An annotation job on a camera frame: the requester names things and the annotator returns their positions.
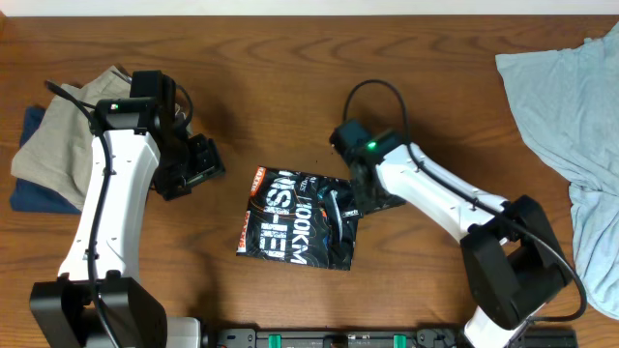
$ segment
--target white wall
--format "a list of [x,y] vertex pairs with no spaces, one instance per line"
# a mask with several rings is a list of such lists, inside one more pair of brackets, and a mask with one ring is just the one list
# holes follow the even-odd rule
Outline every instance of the white wall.
[[619,0],[0,0],[20,15],[617,15]]

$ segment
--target beige cloth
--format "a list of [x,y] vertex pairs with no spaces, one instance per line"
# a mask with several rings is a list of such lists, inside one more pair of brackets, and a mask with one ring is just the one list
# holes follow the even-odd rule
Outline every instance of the beige cloth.
[[[81,89],[62,87],[91,104],[128,98],[131,86],[112,71],[118,72],[111,67]],[[90,182],[92,140],[84,115],[70,101],[54,97],[39,129],[13,158],[11,174],[57,191],[82,210]]]

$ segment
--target white lettering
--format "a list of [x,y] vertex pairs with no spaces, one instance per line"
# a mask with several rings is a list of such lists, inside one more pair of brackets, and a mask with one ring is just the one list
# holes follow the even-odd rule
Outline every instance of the white lettering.
[[303,235],[297,235],[292,239],[292,247],[295,247],[295,243],[297,243],[299,240],[302,240],[303,242],[305,242],[307,245],[310,243],[310,241],[308,241],[308,239],[306,238],[306,236]]
[[282,185],[294,185],[294,180],[288,178],[277,178],[273,181],[274,183],[279,183]]
[[344,212],[341,215],[341,217],[342,218],[354,217],[354,216],[357,216],[358,214],[359,214],[359,211],[355,209],[355,210],[351,210],[351,211],[348,211],[348,212]]
[[279,184],[279,183],[272,183],[271,184],[271,189],[294,189],[294,185],[285,185],[285,184]]
[[276,232],[276,231],[261,231],[260,235],[262,237],[269,237],[269,238],[280,238],[280,239],[284,239],[286,238],[286,233],[285,232]]
[[297,218],[294,220],[294,229],[307,231],[310,229],[310,222],[306,219]]
[[[276,193],[278,195],[276,196],[275,200],[273,200],[272,197]],[[281,204],[282,208],[286,208],[292,202],[291,198],[292,198],[292,194],[290,193],[289,190],[283,190],[283,191],[278,192],[276,188],[273,188],[269,191],[269,193],[267,193],[267,204],[270,206],[278,206],[279,204]]]
[[288,230],[287,225],[281,225],[281,224],[276,224],[276,223],[266,223],[266,222],[262,222],[260,228],[262,228],[262,230],[271,230],[271,231],[279,231],[279,232],[285,232]]
[[305,192],[307,187],[308,187],[308,179],[301,182],[301,187],[299,188],[299,191]]
[[306,261],[306,259],[301,257],[301,253],[304,251],[308,251],[308,247],[292,245],[292,248],[296,248],[297,250],[295,250],[292,253],[292,256],[294,256],[295,258],[291,259],[290,262],[300,264],[300,265],[307,265],[308,261]]
[[272,250],[269,250],[269,251],[267,251],[267,255],[269,255],[271,257],[277,257],[277,258],[282,259],[283,256],[285,255],[285,253],[283,251],[272,251]]
[[311,218],[311,210],[308,208],[299,208],[295,212],[295,215],[297,216],[297,218],[309,219]]
[[264,207],[264,213],[288,215],[290,214],[290,210],[284,209],[284,208],[277,208],[277,207]]

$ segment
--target green connector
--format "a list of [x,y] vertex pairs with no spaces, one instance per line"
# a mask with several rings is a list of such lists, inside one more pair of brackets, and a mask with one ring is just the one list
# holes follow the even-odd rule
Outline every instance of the green connector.
[[394,334],[394,348],[406,348],[406,336]]
[[269,348],[281,348],[281,336],[280,335],[269,334]]

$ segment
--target red label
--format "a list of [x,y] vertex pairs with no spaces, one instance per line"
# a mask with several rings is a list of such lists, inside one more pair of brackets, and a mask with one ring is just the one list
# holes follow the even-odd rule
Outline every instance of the red label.
[[255,193],[258,192],[258,188],[260,188],[262,180],[264,179],[265,171],[266,169],[264,167],[258,167],[258,170],[256,170],[253,182],[251,183],[251,196],[254,196]]
[[236,252],[247,251],[247,244],[245,243],[245,239],[247,238],[249,223],[250,223],[250,211],[247,211],[245,213],[245,224],[243,225],[243,232],[241,232],[241,240],[239,241],[239,247],[236,249]]

